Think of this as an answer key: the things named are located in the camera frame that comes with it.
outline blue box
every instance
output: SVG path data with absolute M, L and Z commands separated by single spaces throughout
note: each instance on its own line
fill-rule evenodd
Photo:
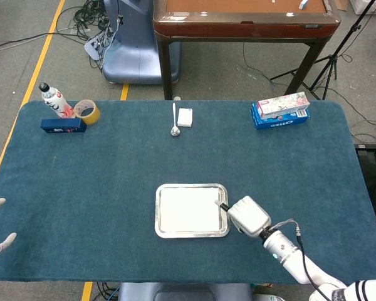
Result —
M 270 127 L 282 127 L 290 124 L 302 124 L 309 118 L 308 109 L 300 110 L 294 113 L 285 114 L 276 118 L 261 119 L 258 110 L 256 109 L 256 103 L 252 104 L 251 114 L 255 127 L 260 129 L 268 129 Z
M 42 119 L 40 127 L 47 133 L 77 133 L 86 130 L 81 118 Z

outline metal spoon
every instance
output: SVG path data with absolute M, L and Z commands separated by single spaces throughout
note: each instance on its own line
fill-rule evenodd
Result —
M 174 117 L 174 126 L 171 128 L 171 136 L 178 136 L 180 134 L 180 129 L 175 125 L 175 102 L 173 102 L 173 117 Z

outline tape roll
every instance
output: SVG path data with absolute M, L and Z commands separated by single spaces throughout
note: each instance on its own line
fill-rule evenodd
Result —
M 92 112 L 90 112 L 86 116 L 82 116 L 83 111 L 92 108 Z M 74 114 L 76 117 L 81 118 L 86 125 L 91 125 L 97 122 L 100 118 L 100 111 L 93 100 L 84 99 L 78 102 L 74 107 Z

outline metal tray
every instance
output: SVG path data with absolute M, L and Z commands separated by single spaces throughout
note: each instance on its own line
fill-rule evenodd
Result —
M 156 190 L 155 231 L 162 238 L 222 237 L 230 230 L 220 184 L 164 184 Z

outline black stand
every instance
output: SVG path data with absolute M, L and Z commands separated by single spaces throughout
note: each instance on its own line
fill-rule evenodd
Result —
M 342 42 L 340 43 L 340 45 L 338 45 L 336 51 L 334 51 L 334 53 L 332 55 L 328 55 L 324 58 L 321 58 L 317 61 L 314 62 L 315 63 L 319 63 L 321 61 L 325 61 L 325 60 L 328 60 L 326 66 L 322 69 L 322 71 L 320 72 L 320 74 L 318 75 L 318 77 L 316 78 L 316 80 L 313 82 L 312 86 L 308 86 L 307 84 L 305 84 L 304 82 L 302 82 L 302 85 L 314 96 L 316 97 L 316 99 L 319 99 L 319 96 L 315 93 L 315 87 L 316 85 L 318 84 L 318 82 L 320 81 L 320 78 L 325 74 L 325 72 L 327 71 L 327 69 L 329 69 L 328 71 L 328 76 L 327 76 L 327 82 L 326 82 L 326 86 L 325 86 L 325 91 L 323 92 L 323 97 L 322 99 L 324 100 L 326 98 L 326 94 L 327 94 L 327 90 L 328 90 L 328 85 L 330 83 L 330 79 L 332 77 L 332 73 L 333 73 L 333 69 L 334 69 L 334 79 L 336 80 L 337 79 L 337 60 L 338 60 L 338 53 L 341 51 L 341 49 L 344 47 L 345 43 L 348 41 L 348 39 L 351 37 L 351 35 L 356 32 L 358 29 L 361 28 L 361 26 L 359 25 L 359 23 L 362 21 L 363 17 L 366 15 L 366 13 L 368 12 L 368 10 L 372 7 L 372 5 L 374 4 L 376 0 L 370 0 L 370 2 L 368 3 L 367 7 L 363 10 L 362 14 L 359 16 L 359 18 L 357 19 L 357 21 L 352 25 L 350 31 L 347 33 L 347 35 L 344 37 L 344 39 L 342 40 Z M 270 78 L 270 80 L 275 80 L 276 78 L 279 78 L 279 77 L 283 77 L 287 74 L 292 74 L 292 75 L 295 75 L 296 71 L 298 69 L 293 69 L 293 70 L 290 70 L 290 71 L 287 71 L 287 72 L 284 72 L 276 77 L 273 77 L 273 78 Z

